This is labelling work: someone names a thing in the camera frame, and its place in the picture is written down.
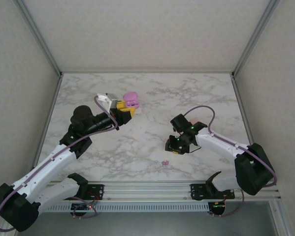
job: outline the gray wall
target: gray wall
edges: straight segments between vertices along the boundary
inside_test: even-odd
[[[0,0],[0,185],[31,167],[57,77],[11,0]]]
[[[227,203],[227,209],[238,207]],[[19,236],[276,236],[268,203],[246,203],[237,214],[213,218],[206,212],[103,213],[73,219],[45,213]]]
[[[281,0],[237,83],[295,231],[295,0]]]

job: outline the black motor joint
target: black motor joint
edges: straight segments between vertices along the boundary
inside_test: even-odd
[[[180,136],[170,135],[166,142],[165,150],[178,154],[189,153],[191,144],[197,146],[196,135],[201,129],[207,127],[206,124],[199,121],[192,125],[182,114],[177,115],[170,123],[173,126],[173,130],[178,132]]]

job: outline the marble table surface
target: marble table surface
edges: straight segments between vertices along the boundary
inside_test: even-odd
[[[119,131],[93,136],[88,150],[54,180],[74,172],[89,181],[206,180],[219,170],[234,168],[205,148],[184,155],[164,150],[166,139],[173,134],[170,120],[201,104],[216,111],[214,131],[248,143],[228,74],[65,74],[39,162],[67,132],[77,106],[87,105],[98,114],[97,93],[114,93],[121,100],[129,91],[136,91],[140,101],[134,118]],[[201,108],[187,119],[208,124],[211,116],[209,109]],[[164,160],[169,161],[167,166],[162,165]]]

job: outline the purple cable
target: purple cable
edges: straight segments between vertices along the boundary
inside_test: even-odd
[[[114,122],[114,124],[115,124],[115,126],[113,126],[113,127],[111,127],[111,128],[109,128],[109,129],[106,129],[106,130],[102,130],[102,131],[97,131],[97,132],[95,132],[95,133],[91,133],[91,134],[88,134],[88,135],[85,135],[84,137],[82,137],[82,138],[80,138],[80,139],[78,139],[78,140],[76,140],[75,142],[73,142],[73,143],[71,143],[70,145],[68,145],[67,147],[65,147],[64,149],[62,149],[62,150],[60,150],[58,153],[56,153],[54,156],[53,156],[53,159],[55,159],[56,157],[58,157],[59,155],[61,155],[63,152],[65,152],[66,150],[68,150],[71,146],[73,146],[73,145],[75,145],[75,144],[77,144],[78,142],[80,142],[80,141],[82,141],[82,140],[84,140],[84,139],[86,139],[86,138],[88,138],[88,137],[90,137],[90,136],[92,136],[92,135],[95,135],[95,134],[101,134],[101,133],[105,133],[105,132],[108,132],[108,131],[111,131],[111,130],[114,130],[114,129],[116,129],[117,127],[118,127],[118,123],[117,123],[117,121],[115,120],[115,118],[108,112],[108,111],[106,111],[99,103],[98,103],[98,101],[97,101],[97,98],[98,98],[98,96],[95,96],[94,97],[94,100],[95,100],[95,103],[97,104],[97,106],[99,106],[99,108],[100,109],[102,109],[103,110],[103,112],[105,112],[107,115],[108,115],[108,117],[110,118],[110,119],[112,119],[112,121]],[[42,166],[40,166],[28,179],[26,179],[25,181],[24,181],[24,185],[26,185],[33,177],[35,177],[46,165],[48,165],[50,162],[51,162],[52,160],[51,159],[49,159],[48,161],[46,161]],[[19,189],[21,189],[23,187],[23,185],[21,184],[21,185],[19,185],[15,190],[13,190],[3,201],[2,201],[2,203],[0,204],[0,211],[1,211],[1,209],[4,207],[4,205],[6,204],[6,202],[16,193],[16,192],[18,192],[19,191]],[[0,228],[0,232],[4,232],[4,233],[6,233],[6,232],[10,232],[10,231],[12,231],[12,230],[14,230],[15,228],[10,228],[10,229],[2,229],[2,228]]]
[[[76,210],[79,209],[81,206],[85,206],[85,205],[89,205],[89,206],[91,207],[91,209],[94,210],[95,213],[94,213],[93,215],[91,215],[91,216],[80,216],[79,219],[89,219],[89,218],[93,218],[93,217],[97,216],[96,208],[95,208],[93,205],[91,205],[90,203],[86,202],[84,199],[81,199],[81,198],[79,198],[79,197],[72,197],[72,198],[74,198],[74,199],[76,199],[76,200],[80,200],[81,202],[84,203],[84,204],[81,204],[81,205],[78,205],[77,207],[75,207],[75,209],[74,209],[74,211],[73,211],[73,217],[74,217],[74,218],[76,217],[76,216],[75,216],[75,212],[76,212]]]
[[[215,111],[214,111],[214,109],[213,108],[211,108],[210,106],[206,106],[206,105],[200,105],[200,106],[196,106],[196,107],[193,107],[192,109],[190,109],[190,110],[188,110],[183,116],[186,116],[188,113],[190,113],[191,111],[193,111],[193,110],[195,110],[195,109],[197,109],[197,108],[201,108],[201,107],[206,107],[206,108],[208,108],[208,109],[210,109],[212,112],[213,112],[213,116],[212,116],[212,119],[211,119],[211,121],[209,122],[209,124],[208,124],[208,126],[207,126],[207,129],[208,129],[208,132],[210,132],[210,134],[214,134],[214,132],[211,130],[211,125],[212,125],[212,123],[213,123],[213,120],[215,119]],[[232,146],[236,146],[236,144],[235,143],[233,143],[233,142],[231,142],[231,141],[229,141],[229,140],[226,140],[226,139],[224,139],[224,138],[222,138],[222,137],[220,137],[220,136],[218,136],[218,135],[216,135],[216,134],[214,134],[214,136],[217,138],[217,139],[219,139],[219,140],[221,140],[221,141],[223,141],[223,142],[225,142],[225,143],[227,143],[227,144],[229,144],[229,145],[232,145]],[[265,187],[271,187],[271,186],[274,186],[275,184],[276,184],[276,182],[277,182],[277,176],[276,176],[276,173],[274,172],[274,170],[272,170],[272,168],[270,168],[264,161],[262,161],[258,156],[256,156],[256,155],[254,155],[252,152],[250,152],[249,150],[247,150],[247,149],[245,149],[245,148],[243,148],[243,147],[241,147],[241,146],[238,146],[238,148],[240,149],[240,150],[242,150],[242,151],[245,151],[246,153],[248,153],[249,155],[251,155],[254,159],[256,159],[257,161],[259,161],[268,171],[270,171],[270,173],[273,175],[273,177],[274,177],[274,181],[273,181],[273,183],[270,183],[270,184],[267,184],[267,185],[265,185]],[[233,214],[235,214],[235,213],[237,213],[243,206],[244,206],[244,202],[245,202],[245,197],[244,197],[244,192],[242,191],[242,189],[240,190],[241,191],[241,194],[242,194],[242,202],[241,202],[241,204],[240,204],[240,206],[239,206],[239,208],[238,209],[236,209],[236,210],[234,210],[233,212],[231,212],[231,213],[227,213],[227,214],[224,214],[224,215],[219,215],[220,217],[226,217],[226,216],[230,216],[230,215],[233,215]]]

